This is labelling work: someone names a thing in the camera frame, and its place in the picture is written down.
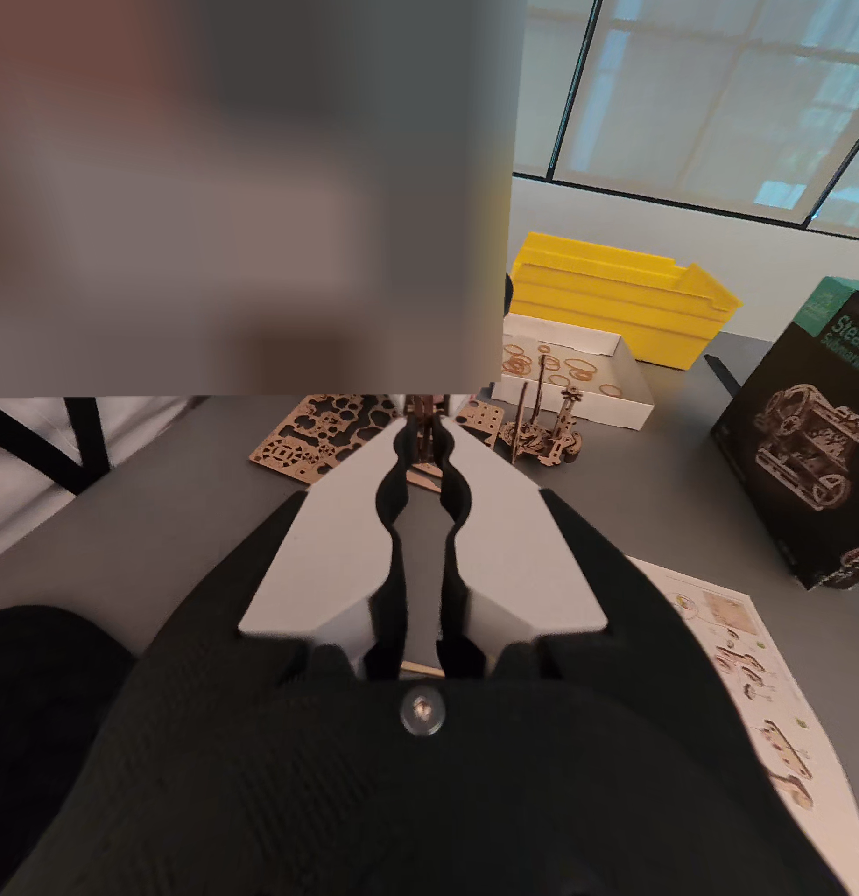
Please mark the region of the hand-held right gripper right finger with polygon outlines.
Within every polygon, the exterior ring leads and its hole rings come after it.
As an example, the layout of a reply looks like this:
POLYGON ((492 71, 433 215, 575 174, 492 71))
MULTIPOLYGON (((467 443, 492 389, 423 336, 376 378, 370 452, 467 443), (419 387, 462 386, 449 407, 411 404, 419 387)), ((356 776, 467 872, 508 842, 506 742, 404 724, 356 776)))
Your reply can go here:
POLYGON ((524 473, 437 417, 446 535, 437 656, 447 679, 483 678, 511 644, 600 633, 608 619, 524 473))

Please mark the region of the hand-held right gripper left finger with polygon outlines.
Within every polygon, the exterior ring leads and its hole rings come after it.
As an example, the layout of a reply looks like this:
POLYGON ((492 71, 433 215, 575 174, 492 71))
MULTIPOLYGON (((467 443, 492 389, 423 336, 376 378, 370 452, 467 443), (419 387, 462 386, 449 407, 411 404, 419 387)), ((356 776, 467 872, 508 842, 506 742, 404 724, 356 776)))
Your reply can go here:
POLYGON ((399 678, 408 603, 395 523, 411 424, 392 421, 311 486, 239 622, 250 636, 342 650, 363 678, 399 678))

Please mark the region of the small dark wooden part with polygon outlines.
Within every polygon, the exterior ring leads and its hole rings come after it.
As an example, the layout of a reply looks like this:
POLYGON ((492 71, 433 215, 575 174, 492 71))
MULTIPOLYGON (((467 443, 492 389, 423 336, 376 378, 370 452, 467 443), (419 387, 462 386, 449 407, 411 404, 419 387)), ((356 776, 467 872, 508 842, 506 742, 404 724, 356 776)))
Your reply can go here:
POLYGON ((435 417, 447 409, 448 396, 444 394, 404 396, 404 413, 416 420, 416 454, 414 464, 432 462, 433 431, 435 417))

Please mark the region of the partly built wooden model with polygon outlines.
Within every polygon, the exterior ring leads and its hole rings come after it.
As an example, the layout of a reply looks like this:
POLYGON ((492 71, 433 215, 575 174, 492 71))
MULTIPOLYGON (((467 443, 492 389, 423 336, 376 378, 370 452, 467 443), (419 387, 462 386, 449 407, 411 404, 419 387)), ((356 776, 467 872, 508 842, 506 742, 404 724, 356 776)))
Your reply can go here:
POLYGON ((521 454, 536 457, 540 464, 548 467, 573 462, 583 445, 581 434, 574 431, 572 415, 574 405, 582 397, 580 390, 572 386, 563 390, 563 403, 552 428, 542 427, 536 422, 536 417, 529 422, 524 421, 527 390, 528 384, 524 384, 515 419, 502 424, 499 431, 499 439, 510 448, 511 463, 515 464, 521 454))

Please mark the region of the wooden parts sheet large cutouts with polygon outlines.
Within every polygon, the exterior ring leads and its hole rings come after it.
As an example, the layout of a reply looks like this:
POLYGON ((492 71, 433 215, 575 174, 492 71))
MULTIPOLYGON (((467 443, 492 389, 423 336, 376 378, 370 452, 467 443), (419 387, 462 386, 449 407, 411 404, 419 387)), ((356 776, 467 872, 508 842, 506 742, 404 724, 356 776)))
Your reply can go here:
POLYGON ((385 395, 308 395, 249 455, 306 485, 318 482, 399 416, 385 395))

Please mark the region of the dark model kit box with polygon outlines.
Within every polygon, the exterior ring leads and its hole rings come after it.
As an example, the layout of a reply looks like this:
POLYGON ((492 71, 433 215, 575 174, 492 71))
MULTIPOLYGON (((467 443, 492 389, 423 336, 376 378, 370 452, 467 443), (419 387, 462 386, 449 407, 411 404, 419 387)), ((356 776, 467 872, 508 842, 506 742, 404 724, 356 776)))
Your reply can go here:
POLYGON ((712 436, 797 581, 859 584, 859 280, 817 285, 712 436))

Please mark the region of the wooden sheet with small holes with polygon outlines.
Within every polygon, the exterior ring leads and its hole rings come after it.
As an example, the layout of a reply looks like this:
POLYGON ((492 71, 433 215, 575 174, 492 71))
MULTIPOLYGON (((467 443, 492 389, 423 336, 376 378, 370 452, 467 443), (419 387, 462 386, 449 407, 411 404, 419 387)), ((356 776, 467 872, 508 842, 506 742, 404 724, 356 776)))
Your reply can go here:
POLYGON ((476 435, 482 443, 493 449, 504 422, 504 410, 471 396, 459 409, 455 420, 462 428, 476 435))

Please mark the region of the pile of rubber bands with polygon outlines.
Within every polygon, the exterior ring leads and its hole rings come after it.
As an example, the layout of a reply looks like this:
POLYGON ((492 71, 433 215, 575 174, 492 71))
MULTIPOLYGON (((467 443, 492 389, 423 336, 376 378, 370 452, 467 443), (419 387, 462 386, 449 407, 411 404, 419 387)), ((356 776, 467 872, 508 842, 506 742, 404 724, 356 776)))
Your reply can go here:
POLYGON ((627 396, 611 356, 505 335, 497 385, 523 382, 542 383, 557 390, 572 386, 608 398, 627 396))

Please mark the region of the white cardboard box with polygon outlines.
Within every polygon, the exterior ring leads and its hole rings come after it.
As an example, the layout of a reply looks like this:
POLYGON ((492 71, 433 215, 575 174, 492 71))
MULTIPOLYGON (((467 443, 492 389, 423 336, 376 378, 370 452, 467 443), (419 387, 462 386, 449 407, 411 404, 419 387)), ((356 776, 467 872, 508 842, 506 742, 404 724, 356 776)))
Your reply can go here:
POLYGON ((636 359, 618 334, 510 313, 503 323, 500 378, 492 398, 556 413, 567 389, 579 395, 571 415, 640 430, 655 400, 636 359))

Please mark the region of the open instruction booklet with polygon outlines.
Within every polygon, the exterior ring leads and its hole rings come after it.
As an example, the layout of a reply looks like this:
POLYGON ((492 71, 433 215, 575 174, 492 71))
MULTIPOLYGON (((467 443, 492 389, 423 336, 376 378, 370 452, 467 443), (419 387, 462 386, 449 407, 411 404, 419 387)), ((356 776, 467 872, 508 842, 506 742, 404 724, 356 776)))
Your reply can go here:
POLYGON ((845 770, 747 594, 632 558, 720 675, 779 796, 818 845, 852 848, 859 810, 845 770))

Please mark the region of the yellow plastic bin stack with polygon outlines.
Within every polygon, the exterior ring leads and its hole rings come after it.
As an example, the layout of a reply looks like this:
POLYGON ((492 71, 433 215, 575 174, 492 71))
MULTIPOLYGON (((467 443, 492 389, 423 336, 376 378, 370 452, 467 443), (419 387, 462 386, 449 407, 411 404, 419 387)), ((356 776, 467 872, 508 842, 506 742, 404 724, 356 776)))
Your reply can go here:
POLYGON ((655 254, 530 232, 511 311, 616 333, 641 362, 687 371, 743 304, 709 272, 655 254))

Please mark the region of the black pointed object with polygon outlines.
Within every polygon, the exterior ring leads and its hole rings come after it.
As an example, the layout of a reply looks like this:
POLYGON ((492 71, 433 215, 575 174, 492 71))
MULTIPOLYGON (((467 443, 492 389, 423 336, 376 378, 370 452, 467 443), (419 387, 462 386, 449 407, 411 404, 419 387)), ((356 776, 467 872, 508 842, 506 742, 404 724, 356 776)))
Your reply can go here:
POLYGON ((705 353, 704 361, 721 385, 725 388, 730 398, 735 399, 741 390, 741 382, 739 379, 718 356, 711 353, 705 353))

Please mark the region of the black metal frame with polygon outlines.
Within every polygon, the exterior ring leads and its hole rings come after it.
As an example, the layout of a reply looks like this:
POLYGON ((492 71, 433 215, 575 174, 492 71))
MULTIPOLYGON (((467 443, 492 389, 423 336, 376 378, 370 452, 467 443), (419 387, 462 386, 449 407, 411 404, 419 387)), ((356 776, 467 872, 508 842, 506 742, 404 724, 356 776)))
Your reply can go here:
POLYGON ((64 398, 68 422, 74 432, 79 462, 0 409, 0 449, 36 469, 73 496, 79 496, 111 469, 95 397, 64 398))

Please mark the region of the window with black frame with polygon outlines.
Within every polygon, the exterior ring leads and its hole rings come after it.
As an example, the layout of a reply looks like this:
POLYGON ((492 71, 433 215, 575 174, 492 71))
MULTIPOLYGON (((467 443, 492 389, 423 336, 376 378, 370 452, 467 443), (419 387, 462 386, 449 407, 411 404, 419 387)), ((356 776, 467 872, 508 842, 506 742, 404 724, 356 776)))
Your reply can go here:
POLYGON ((514 172, 859 240, 859 1, 526 9, 514 172))

